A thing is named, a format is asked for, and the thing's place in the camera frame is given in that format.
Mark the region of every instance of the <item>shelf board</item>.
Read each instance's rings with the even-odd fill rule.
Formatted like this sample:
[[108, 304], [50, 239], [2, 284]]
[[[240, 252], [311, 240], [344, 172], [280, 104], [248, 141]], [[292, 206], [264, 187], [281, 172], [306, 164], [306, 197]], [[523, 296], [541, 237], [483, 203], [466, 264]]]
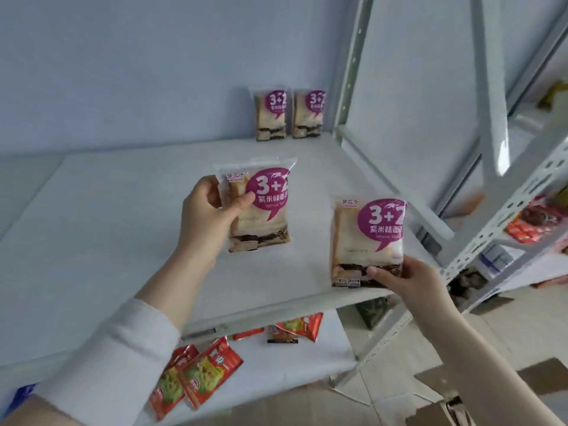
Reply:
[[[11, 341], [0, 365], [75, 349], [136, 293], [174, 250], [182, 200], [213, 164], [287, 155], [298, 157], [288, 201], [292, 242], [223, 251], [186, 331], [219, 327], [224, 335], [238, 320], [245, 327], [254, 316], [298, 314], [299, 306], [305, 315], [389, 293], [330, 286], [332, 198], [392, 193], [369, 182], [329, 133], [70, 154], [0, 241], [0, 307], [18, 318], [0, 328], [0, 340]], [[403, 244], [435, 264], [408, 227]]]
[[[197, 411], [180, 403], [160, 426], [256, 401], [347, 371], [357, 364], [335, 310], [324, 312], [316, 343], [306, 338], [299, 338], [298, 344], [266, 343], [266, 334], [260, 333], [229, 344], [241, 356], [243, 365]], [[151, 414], [143, 411], [135, 426], [152, 424], [155, 421]]]

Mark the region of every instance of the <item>purple speech bubble label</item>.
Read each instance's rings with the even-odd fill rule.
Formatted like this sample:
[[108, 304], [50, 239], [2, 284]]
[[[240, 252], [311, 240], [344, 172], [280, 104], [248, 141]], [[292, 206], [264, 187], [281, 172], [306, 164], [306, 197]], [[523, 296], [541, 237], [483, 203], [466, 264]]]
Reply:
[[317, 115], [323, 112], [325, 106], [325, 91], [315, 90], [306, 94], [306, 107]]
[[274, 114], [276, 118], [286, 112], [288, 94], [284, 90], [274, 90], [264, 98], [264, 106]]
[[375, 252], [389, 243], [402, 239], [406, 203], [399, 199], [380, 199], [367, 203], [357, 215], [359, 230], [368, 238], [379, 241]]
[[284, 167], [271, 167], [254, 174], [246, 183], [246, 192], [256, 194], [253, 205], [263, 211], [270, 211], [268, 219], [272, 220], [288, 201], [288, 174]]

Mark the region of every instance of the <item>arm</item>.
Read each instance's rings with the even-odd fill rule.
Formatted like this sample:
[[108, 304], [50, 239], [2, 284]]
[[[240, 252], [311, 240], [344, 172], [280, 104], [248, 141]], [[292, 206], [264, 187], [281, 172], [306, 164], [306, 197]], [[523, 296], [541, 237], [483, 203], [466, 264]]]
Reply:
[[146, 285], [104, 322], [3, 426], [134, 423], [178, 343], [231, 222], [254, 194], [220, 207], [217, 180], [202, 178], [183, 202], [178, 245]]
[[436, 269], [405, 256], [403, 278], [367, 272], [401, 296], [477, 425], [564, 425], [459, 313]]

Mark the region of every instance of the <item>hand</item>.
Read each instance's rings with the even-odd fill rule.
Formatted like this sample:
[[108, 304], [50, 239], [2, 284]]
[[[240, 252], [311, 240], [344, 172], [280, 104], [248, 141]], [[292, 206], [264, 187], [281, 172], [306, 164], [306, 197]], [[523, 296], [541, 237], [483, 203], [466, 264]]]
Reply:
[[254, 193], [246, 193], [231, 207], [219, 209], [219, 181], [210, 175], [203, 177], [183, 201], [180, 239], [177, 253], [199, 257], [210, 268], [227, 240], [231, 222], [254, 201]]
[[404, 255], [401, 278], [374, 266], [367, 268], [367, 274], [402, 298], [426, 337], [448, 319], [461, 316], [440, 273], [414, 257]]

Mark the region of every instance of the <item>product on shelf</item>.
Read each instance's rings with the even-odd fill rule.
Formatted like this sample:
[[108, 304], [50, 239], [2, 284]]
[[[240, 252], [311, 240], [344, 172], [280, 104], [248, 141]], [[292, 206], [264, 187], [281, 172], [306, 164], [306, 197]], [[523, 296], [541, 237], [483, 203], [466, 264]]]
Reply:
[[156, 388], [148, 402], [156, 414], [156, 420], [162, 420], [168, 412], [183, 399], [183, 388], [178, 379], [178, 367], [189, 364], [199, 355], [194, 345], [176, 348], [158, 380]]
[[286, 204], [288, 175], [294, 164], [296, 158], [274, 158], [215, 167], [224, 208], [249, 191], [256, 195], [252, 206], [231, 224], [231, 253], [290, 242]]
[[565, 185], [552, 199], [552, 205], [558, 207], [563, 213], [568, 212], [568, 185]]
[[465, 299], [469, 299], [472, 290], [480, 290], [487, 284], [487, 279], [479, 273], [475, 266], [465, 268], [448, 284], [451, 300], [458, 307]]
[[325, 91], [299, 90], [294, 93], [292, 137], [317, 137], [322, 134]]
[[530, 202], [509, 222], [505, 231], [520, 243], [540, 242], [543, 236], [554, 230], [566, 216], [559, 209], [543, 202], [542, 197]]
[[355, 307], [367, 328], [373, 330], [396, 304], [396, 297], [391, 295], [359, 302], [355, 304]]
[[238, 341], [239, 339], [246, 338], [248, 336], [257, 335], [258, 333], [264, 332], [264, 327], [259, 327], [258, 329], [247, 330], [246, 332], [238, 332], [231, 336], [233, 341]]
[[243, 364], [227, 338], [217, 339], [190, 364], [178, 367], [178, 375], [190, 406], [201, 407]]
[[287, 332], [285, 330], [279, 329], [276, 326], [268, 327], [268, 339], [267, 343], [298, 343], [298, 338], [296, 335]]
[[561, 92], [568, 91], [568, 82], [559, 80], [550, 87], [546, 95], [537, 104], [537, 108], [550, 112], [554, 106], [554, 97]]
[[286, 137], [288, 92], [284, 89], [254, 91], [256, 107], [256, 140]]
[[385, 286], [367, 275], [377, 266], [400, 275], [406, 203], [400, 199], [338, 198], [331, 228], [334, 287]]
[[323, 312], [318, 312], [314, 315], [299, 317], [287, 322], [278, 322], [276, 327], [292, 333], [296, 336], [304, 336], [310, 341], [316, 342], [319, 327], [322, 323]]

